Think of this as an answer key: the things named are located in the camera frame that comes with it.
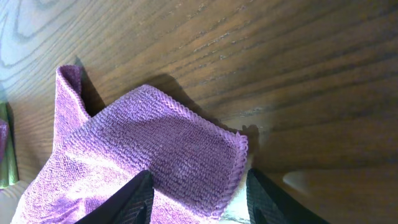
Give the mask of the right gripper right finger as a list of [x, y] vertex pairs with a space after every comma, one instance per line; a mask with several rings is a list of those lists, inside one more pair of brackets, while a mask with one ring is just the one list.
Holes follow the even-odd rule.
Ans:
[[248, 171], [246, 194], [251, 224], [328, 224], [257, 169]]

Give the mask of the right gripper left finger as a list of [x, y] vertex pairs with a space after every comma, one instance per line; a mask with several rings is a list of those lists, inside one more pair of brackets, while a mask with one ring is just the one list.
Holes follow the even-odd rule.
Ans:
[[152, 174], [144, 170], [76, 224], [149, 224], [153, 200]]

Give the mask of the purple microfiber cloth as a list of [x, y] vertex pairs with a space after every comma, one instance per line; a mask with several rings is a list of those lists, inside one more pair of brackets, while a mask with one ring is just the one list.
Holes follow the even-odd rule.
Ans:
[[52, 154], [19, 200], [13, 223], [75, 223], [143, 170], [151, 223], [216, 223], [244, 172], [248, 139], [203, 119], [150, 85], [95, 116], [81, 70], [56, 71]]

